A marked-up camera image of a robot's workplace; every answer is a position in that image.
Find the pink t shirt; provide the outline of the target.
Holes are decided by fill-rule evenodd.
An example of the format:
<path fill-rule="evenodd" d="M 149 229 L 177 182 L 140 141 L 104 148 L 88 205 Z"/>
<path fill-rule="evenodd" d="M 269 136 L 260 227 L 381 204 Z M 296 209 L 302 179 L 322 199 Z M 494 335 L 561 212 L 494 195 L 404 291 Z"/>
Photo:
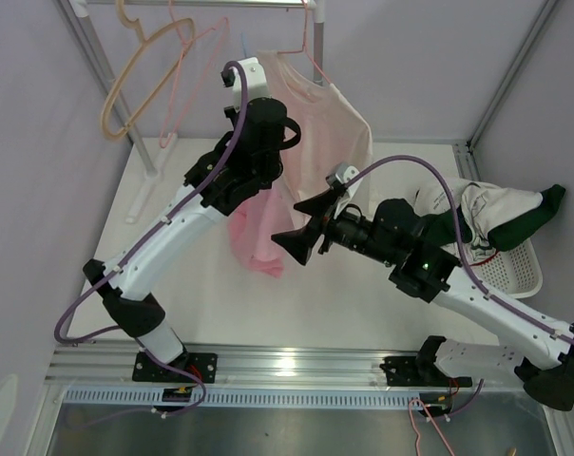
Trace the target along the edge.
<path fill-rule="evenodd" d="M 284 252 L 272 240 L 294 228 L 289 209 L 276 188 L 262 190 L 230 216 L 228 235 L 233 255 L 245 269 L 281 278 Z"/>

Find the green and white t shirt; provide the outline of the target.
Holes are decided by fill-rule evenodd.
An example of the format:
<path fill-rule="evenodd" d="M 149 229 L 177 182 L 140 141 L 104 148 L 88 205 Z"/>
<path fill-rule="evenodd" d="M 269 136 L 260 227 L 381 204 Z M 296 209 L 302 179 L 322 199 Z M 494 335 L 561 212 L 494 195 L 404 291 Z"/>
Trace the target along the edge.
<path fill-rule="evenodd" d="M 523 244 L 558 213 L 566 190 L 559 184 L 541 192 L 503 188 L 487 182 L 448 179 L 468 264 Z M 459 255 L 450 203 L 435 180 L 415 193 L 413 210 L 428 221 L 429 242 Z"/>

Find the red t shirt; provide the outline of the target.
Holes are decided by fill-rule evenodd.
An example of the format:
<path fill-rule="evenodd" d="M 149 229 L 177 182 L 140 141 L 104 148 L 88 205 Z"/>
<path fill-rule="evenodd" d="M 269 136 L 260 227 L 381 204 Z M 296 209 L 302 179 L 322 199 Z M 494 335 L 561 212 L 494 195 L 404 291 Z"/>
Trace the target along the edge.
<path fill-rule="evenodd" d="M 484 258 L 484 259 L 479 259 L 479 260 L 475 260 L 474 262 L 470 263 L 469 265 L 471 267 L 480 267 L 482 265 L 485 265 L 489 262 L 491 262 L 493 259 L 495 259 L 498 255 L 500 254 L 499 251 L 495 251 L 494 253 L 492 253 L 490 256 Z"/>

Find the blue hanger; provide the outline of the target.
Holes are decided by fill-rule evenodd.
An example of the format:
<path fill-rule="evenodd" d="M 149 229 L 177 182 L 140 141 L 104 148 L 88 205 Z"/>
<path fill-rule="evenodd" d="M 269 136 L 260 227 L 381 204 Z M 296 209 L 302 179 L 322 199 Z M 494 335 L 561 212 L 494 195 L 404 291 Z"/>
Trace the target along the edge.
<path fill-rule="evenodd" d="M 246 35 L 244 32 L 241 32 L 239 37 L 243 58 L 248 59 L 251 57 L 251 53 L 249 52 Z"/>

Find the beige wooden hanger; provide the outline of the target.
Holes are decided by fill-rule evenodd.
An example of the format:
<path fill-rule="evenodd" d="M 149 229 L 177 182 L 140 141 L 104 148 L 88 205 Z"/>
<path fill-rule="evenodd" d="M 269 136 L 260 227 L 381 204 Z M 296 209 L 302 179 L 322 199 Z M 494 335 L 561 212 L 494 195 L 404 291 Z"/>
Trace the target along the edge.
<path fill-rule="evenodd" d="M 153 30 L 144 27 L 141 16 L 127 10 L 125 1 L 116 1 L 114 8 L 121 26 L 133 32 L 137 41 L 120 74 L 111 83 L 100 113 L 103 136 L 116 142 L 127 135 L 158 95 L 163 93 L 182 57 L 193 48 L 198 28 L 193 17 L 179 16 L 171 6 L 167 8 L 166 23 Z M 118 107 L 121 96 L 126 98 L 129 113 L 114 128 L 110 125 L 110 115 Z"/>

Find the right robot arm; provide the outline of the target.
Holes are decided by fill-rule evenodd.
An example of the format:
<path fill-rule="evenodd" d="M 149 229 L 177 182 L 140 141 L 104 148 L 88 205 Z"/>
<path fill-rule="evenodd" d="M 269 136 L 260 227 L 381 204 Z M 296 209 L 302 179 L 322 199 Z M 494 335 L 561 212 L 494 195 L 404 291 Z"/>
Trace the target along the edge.
<path fill-rule="evenodd" d="M 296 204 L 309 216 L 297 230 L 272 241 L 299 264 L 334 245 L 391 268 L 397 290 L 461 314 L 497 336 L 496 345 L 429 337 L 417 354 L 415 372 L 426 384 L 445 377 L 471 377 L 522 386 L 540 404 L 560 411 L 574 407 L 574 323 L 540 313 L 479 280 L 456 256 L 422 237 L 426 222 L 404 199 L 386 199 L 372 219 L 342 204 L 339 184 Z"/>

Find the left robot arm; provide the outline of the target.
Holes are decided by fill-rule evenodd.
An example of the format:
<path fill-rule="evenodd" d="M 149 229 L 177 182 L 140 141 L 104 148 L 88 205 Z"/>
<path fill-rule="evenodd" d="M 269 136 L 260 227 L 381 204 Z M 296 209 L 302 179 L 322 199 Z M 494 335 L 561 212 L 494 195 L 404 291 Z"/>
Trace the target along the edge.
<path fill-rule="evenodd" d="M 281 151 L 301 138 L 286 106 L 273 98 L 257 98 L 245 112 L 229 108 L 226 115 L 233 130 L 185 174 L 148 232 L 125 253 L 108 261 L 91 259 L 83 268 L 111 319 L 155 358 L 154 370 L 167 381 L 182 378 L 188 360 L 152 294 L 155 283 L 198 237 L 270 189 L 282 173 Z"/>

